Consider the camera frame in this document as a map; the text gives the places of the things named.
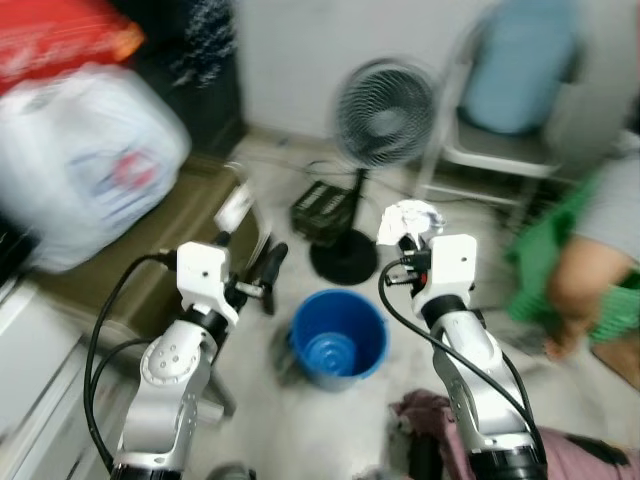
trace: white plastic bag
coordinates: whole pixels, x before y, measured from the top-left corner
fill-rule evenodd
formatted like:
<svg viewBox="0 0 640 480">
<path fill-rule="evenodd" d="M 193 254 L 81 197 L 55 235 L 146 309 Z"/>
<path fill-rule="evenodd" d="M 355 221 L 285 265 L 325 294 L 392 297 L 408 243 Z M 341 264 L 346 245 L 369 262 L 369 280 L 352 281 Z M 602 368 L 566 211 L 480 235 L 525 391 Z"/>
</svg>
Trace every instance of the white plastic bag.
<svg viewBox="0 0 640 480">
<path fill-rule="evenodd" d="M 0 98 L 0 210 L 59 272 L 122 235 L 173 187 L 190 150 L 173 112 L 133 72 L 87 65 Z"/>
</svg>

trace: chair leg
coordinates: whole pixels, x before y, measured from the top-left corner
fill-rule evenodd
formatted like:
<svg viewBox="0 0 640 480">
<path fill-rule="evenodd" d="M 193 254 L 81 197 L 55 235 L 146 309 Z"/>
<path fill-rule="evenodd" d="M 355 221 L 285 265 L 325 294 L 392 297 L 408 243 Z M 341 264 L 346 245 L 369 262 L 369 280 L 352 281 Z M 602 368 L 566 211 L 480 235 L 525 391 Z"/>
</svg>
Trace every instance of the chair leg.
<svg viewBox="0 0 640 480">
<path fill-rule="evenodd" d="M 522 222 L 529 211 L 533 197 L 538 191 L 539 184 L 540 180 L 537 178 L 525 178 L 522 191 L 520 192 L 520 201 L 511 211 L 511 215 L 507 221 L 507 229 L 510 233 L 515 235 L 515 232 L 522 226 Z"/>
</svg>

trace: bucket rim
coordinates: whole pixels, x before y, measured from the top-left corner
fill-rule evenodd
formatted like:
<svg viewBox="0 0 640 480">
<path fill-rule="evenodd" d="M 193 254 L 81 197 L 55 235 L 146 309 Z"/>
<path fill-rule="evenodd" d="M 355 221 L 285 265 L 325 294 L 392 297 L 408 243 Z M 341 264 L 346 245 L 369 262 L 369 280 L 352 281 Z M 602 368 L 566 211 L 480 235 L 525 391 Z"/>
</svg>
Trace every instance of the bucket rim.
<svg viewBox="0 0 640 480">
<path fill-rule="evenodd" d="M 305 358 L 305 356 L 303 354 L 304 348 L 300 344 L 299 339 L 294 334 L 296 324 L 298 322 L 298 319 L 300 318 L 300 312 L 302 312 L 304 310 L 304 308 L 308 306 L 309 303 L 311 303 L 312 301 L 316 300 L 319 297 L 323 297 L 323 296 L 326 296 L 326 295 L 332 295 L 332 294 L 336 294 L 336 293 L 347 294 L 347 295 L 349 295 L 351 297 L 357 298 L 358 300 L 362 301 L 363 304 L 367 305 L 367 307 L 369 307 L 371 309 L 371 311 L 375 313 L 376 318 L 378 319 L 378 323 L 379 323 L 380 327 L 382 328 L 383 345 L 382 345 L 382 349 L 381 349 L 381 351 L 380 351 L 380 353 L 378 355 L 378 358 L 373 363 L 373 365 L 371 365 L 371 367 L 369 367 L 366 371 L 364 371 L 362 373 L 358 373 L 357 375 L 350 375 L 350 376 L 332 375 L 332 374 L 329 374 L 329 373 L 326 373 L 326 372 L 319 371 L 316 368 L 313 368 L 308 363 L 307 359 Z M 387 323 L 387 319 L 382 314 L 382 311 L 371 300 L 369 300 L 367 297 L 365 297 L 364 295 L 362 295 L 359 292 L 354 292 L 352 290 L 347 290 L 345 288 L 329 288 L 329 289 L 326 289 L 326 290 L 321 290 L 319 292 L 316 292 L 313 295 L 310 295 L 309 297 L 307 297 L 304 300 L 304 302 L 302 302 L 302 304 L 300 304 L 300 306 L 296 309 L 295 314 L 293 315 L 293 321 L 291 322 L 291 332 L 290 332 L 290 337 L 289 338 L 290 338 L 290 341 L 291 341 L 291 344 L 292 344 L 292 347 L 293 347 L 293 351 L 294 351 L 295 356 L 298 359 L 298 361 L 300 363 L 302 363 L 302 366 L 307 371 L 313 373 L 314 375 L 325 375 L 327 377 L 344 378 L 344 379 L 349 379 L 349 378 L 352 378 L 352 379 L 364 379 L 364 378 L 367 378 L 367 377 L 371 376 L 375 371 L 377 371 L 378 368 L 380 368 L 380 365 L 382 364 L 384 359 L 387 357 L 387 354 L 389 352 L 389 337 L 390 337 L 390 333 L 389 333 L 389 326 L 388 326 L 388 323 Z"/>
</svg>

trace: black cable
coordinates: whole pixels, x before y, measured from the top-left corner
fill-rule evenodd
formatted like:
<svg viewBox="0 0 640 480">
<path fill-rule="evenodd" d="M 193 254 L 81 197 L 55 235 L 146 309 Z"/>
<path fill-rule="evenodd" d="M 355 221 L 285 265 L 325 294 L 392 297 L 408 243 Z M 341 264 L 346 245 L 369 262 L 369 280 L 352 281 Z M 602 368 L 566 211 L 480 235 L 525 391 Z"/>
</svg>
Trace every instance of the black cable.
<svg viewBox="0 0 640 480">
<path fill-rule="evenodd" d="M 313 160 L 309 163 L 307 163 L 307 165 L 304 167 L 303 171 L 305 173 L 305 175 L 308 178 L 313 178 L 315 177 L 319 177 L 319 176 L 323 176 L 323 177 L 344 177 L 344 176 L 355 176 L 357 173 L 357 170 L 353 170 L 353 171 L 342 171 L 342 172 L 320 172 L 318 170 L 314 170 L 312 167 L 314 165 L 322 165 L 325 163 L 333 163 L 330 160 Z"/>
<path fill-rule="evenodd" d="M 507 356 L 507 354 L 504 352 L 502 352 L 502 360 L 504 360 L 504 363 L 507 364 L 507 368 L 511 372 L 511 375 L 513 376 L 513 379 L 516 382 L 516 386 L 518 387 L 518 391 L 520 392 L 520 396 L 522 397 L 522 403 L 524 404 L 524 409 L 527 411 L 529 416 L 531 416 L 531 418 L 533 419 L 533 409 L 531 408 L 531 402 L 529 401 L 529 394 L 527 393 L 527 389 L 525 388 L 524 383 L 522 382 L 522 377 L 520 376 L 518 369 L 513 364 L 511 359 Z"/>
<path fill-rule="evenodd" d="M 149 344 L 153 341 L 153 339 L 148 338 L 136 338 L 134 340 L 129 340 L 128 342 L 121 343 L 120 345 L 113 347 L 111 350 L 107 352 L 107 354 L 100 360 L 100 363 L 96 367 L 96 371 L 93 372 L 93 377 L 91 379 L 91 389 L 89 395 L 91 396 L 91 405 L 95 403 L 96 391 L 98 390 L 98 382 L 100 381 L 100 375 L 102 375 L 103 370 L 106 368 L 107 364 L 113 360 L 118 353 L 120 353 L 125 348 L 132 347 L 134 345 L 145 345 Z"/>
<path fill-rule="evenodd" d="M 156 260 L 161 261 L 164 259 L 163 255 L 143 255 L 131 263 L 129 267 L 125 270 L 125 272 L 118 280 L 118 283 L 113 288 L 106 302 L 102 306 L 100 313 L 96 319 L 96 323 L 93 327 L 93 333 L 91 334 L 91 340 L 89 341 L 89 348 L 87 350 L 87 362 L 85 365 L 84 371 L 84 389 L 83 389 L 83 404 L 84 404 L 84 414 L 87 419 L 87 426 L 89 427 L 89 434 L 91 435 L 91 439 L 93 443 L 95 443 L 96 448 L 98 449 L 98 453 L 100 454 L 100 458 L 104 463 L 104 466 L 107 468 L 107 471 L 111 472 L 113 470 L 113 456 L 109 453 L 109 449 L 107 449 L 102 437 L 100 435 L 100 431 L 98 430 L 98 425 L 96 423 L 96 419 L 93 414 L 93 402 L 91 398 L 91 381 L 92 375 L 91 371 L 93 369 L 93 359 L 95 357 L 96 349 L 98 347 L 98 337 L 100 336 L 100 329 L 102 328 L 102 324 L 105 322 L 111 307 L 115 303 L 120 290 L 127 282 L 131 274 L 134 272 L 136 268 L 138 268 L 142 263 L 147 260 Z"/>
<path fill-rule="evenodd" d="M 467 360 L 464 356 L 460 355 L 458 352 L 456 352 L 452 348 L 448 347 L 447 345 L 442 343 L 437 338 L 433 337 L 432 335 L 429 335 L 423 329 L 421 329 L 420 327 L 414 325 L 410 320 L 404 318 L 402 316 L 402 314 L 400 314 L 393 307 L 393 305 L 391 305 L 391 302 L 389 302 L 389 299 L 387 298 L 387 294 L 386 294 L 386 291 L 385 291 L 385 286 L 386 286 L 385 278 L 387 276 L 387 273 L 393 267 L 396 267 L 396 266 L 399 266 L 399 265 L 402 265 L 401 260 L 394 260 L 393 262 L 389 263 L 388 265 L 386 265 L 382 269 L 382 272 L 380 273 L 380 277 L 378 278 L 378 293 L 380 295 L 380 300 L 382 300 L 382 303 L 385 306 L 385 308 L 387 309 L 387 311 L 396 320 L 398 320 L 402 325 L 407 327 L 413 333 L 415 333 L 415 334 L 419 335 L 420 337 L 422 337 L 423 339 L 427 340 L 434 347 L 444 351 L 447 355 L 453 357 L 458 362 L 462 363 L 465 367 L 467 367 L 474 374 L 476 374 L 478 377 L 480 377 L 482 380 L 484 380 L 487 384 L 489 384 L 489 386 L 491 386 L 493 389 L 495 389 L 496 392 L 498 392 L 500 395 L 502 395 L 502 397 L 504 397 L 504 399 L 507 400 L 507 402 L 509 402 L 511 404 L 511 406 L 518 412 L 518 414 L 520 414 L 520 416 L 522 416 L 522 418 L 524 419 L 525 423 L 529 427 L 529 431 L 531 432 L 531 435 L 533 436 L 533 441 L 536 444 L 536 450 L 538 450 L 538 455 L 540 456 L 540 459 L 541 459 L 542 463 L 544 465 L 546 465 L 547 464 L 547 456 L 546 456 L 546 453 L 545 453 L 545 450 L 544 450 L 544 444 L 542 442 L 542 437 L 540 435 L 538 427 L 536 426 L 535 421 L 533 419 L 533 414 L 531 413 L 531 409 L 530 409 L 531 407 L 529 405 L 529 398 L 526 396 L 526 393 L 523 396 L 523 403 L 525 404 L 525 407 L 523 408 L 523 406 L 520 405 L 518 403 L 518 401 L 515 398 L 513 398 L 513 396 L 511 396 L 511 394 L 509 394 L 509 392 L 507 392 L 504 389 L 504 387 L 502 387 L 502 385 L 500 385 L 493 378 L 491 378 L 485 372 L 483 372 L 478 367 L 476 367 L 472 362 Z M 514 374 L 514 377 L 516 379 L 516 384 L 518 385 L 519 389 L 522 387 L 522 392 L 525 392 L 524 385 L 522 384 L 522 379 L 517 374 L 517 371 L 515 370 L 515 366 L 511 363 L 510 360 L 508 360 L 507 366 L 509 367 L 510 370 L 511 370 L 511 367 L 513 367 L 514 370 L 512 370 L 512 373 Z"/>
</svg>

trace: plastic bag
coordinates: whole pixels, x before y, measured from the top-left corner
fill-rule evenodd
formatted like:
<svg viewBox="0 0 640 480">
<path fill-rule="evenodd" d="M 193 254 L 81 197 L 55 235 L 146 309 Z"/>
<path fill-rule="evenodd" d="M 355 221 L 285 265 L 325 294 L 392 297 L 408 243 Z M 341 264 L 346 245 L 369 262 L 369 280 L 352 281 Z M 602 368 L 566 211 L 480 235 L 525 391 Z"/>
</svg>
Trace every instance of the plastic bag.
<svg viewBox="0 0 640 480">
<path fill-rule="evenodd" d="M 87 62 L 123 62 L 144 40 L 106 0 L 0 1 L 0 93 Z"/>
<path fill-rule="evenodd" d="M 190 141 L 128 70 L 88 65 L 0 99 L 0 209 L 40 243 L 34 265 L 71 269 L 173 187 Z"/>
</svg>

